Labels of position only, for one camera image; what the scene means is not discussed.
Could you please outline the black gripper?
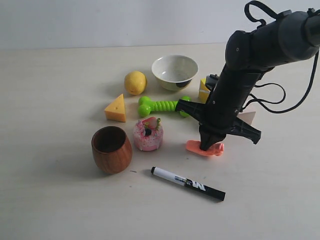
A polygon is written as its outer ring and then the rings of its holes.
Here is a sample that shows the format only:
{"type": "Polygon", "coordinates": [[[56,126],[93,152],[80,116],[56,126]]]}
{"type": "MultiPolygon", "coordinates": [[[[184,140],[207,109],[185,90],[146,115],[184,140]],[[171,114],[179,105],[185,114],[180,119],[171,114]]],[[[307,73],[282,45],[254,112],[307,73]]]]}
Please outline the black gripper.
{"type": "Polygon", "coordinates": [[[179,99],[175,111],[199,122],[199,148],[203,151],[227,135],[249,139],[256,145],[262,132],[237,117],[252,88],[251,74],[222,74],[205,104],[179,99]]]}

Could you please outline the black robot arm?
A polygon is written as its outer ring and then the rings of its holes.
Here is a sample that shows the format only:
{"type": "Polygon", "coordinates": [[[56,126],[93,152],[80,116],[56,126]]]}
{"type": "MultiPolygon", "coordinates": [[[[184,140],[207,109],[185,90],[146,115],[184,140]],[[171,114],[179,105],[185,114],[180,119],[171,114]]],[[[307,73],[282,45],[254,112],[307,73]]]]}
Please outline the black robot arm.
{"type": "Polygon", "coordinates": [[[256,144],[261,132],[238,117],[256,82],[276,66],[319,56],[319,11],[310,8],[276,13],[256,0],[251,5],[263,10],[273,22],[261,19],[252,32],[235,31],[226,44],[220,75],[206,80],[210,91],[206,102],[179,100],[175,107],[198,121],[199,147],[203,151],[227,135],[244,137],[256,144]]]}

